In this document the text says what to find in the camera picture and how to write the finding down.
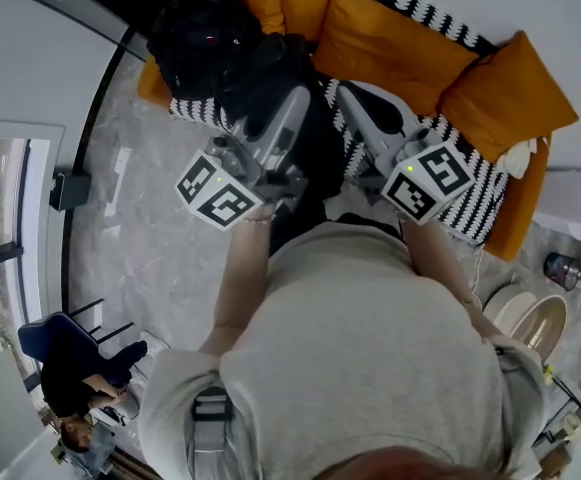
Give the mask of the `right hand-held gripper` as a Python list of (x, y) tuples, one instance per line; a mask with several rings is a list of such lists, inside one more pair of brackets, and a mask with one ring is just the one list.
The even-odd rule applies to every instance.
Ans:
[(423, 125), (401, 98), (361, 81), (344, 81), (336, 104), (353, 139), (351, 177), (370, 201), (382, 197), (422, 225), (475, 184), (463, 155)]

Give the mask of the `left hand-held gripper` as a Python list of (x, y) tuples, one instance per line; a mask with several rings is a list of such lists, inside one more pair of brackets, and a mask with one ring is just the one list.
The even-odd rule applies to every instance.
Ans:
[(311, 96), (298, 85), (255, 132), (243, 117), (233, 129), (196, 151), (175, 185), (185, 208), (226, 231), (265, 204), (294, 208), (308, 185), (291, 153), (307, 116)]

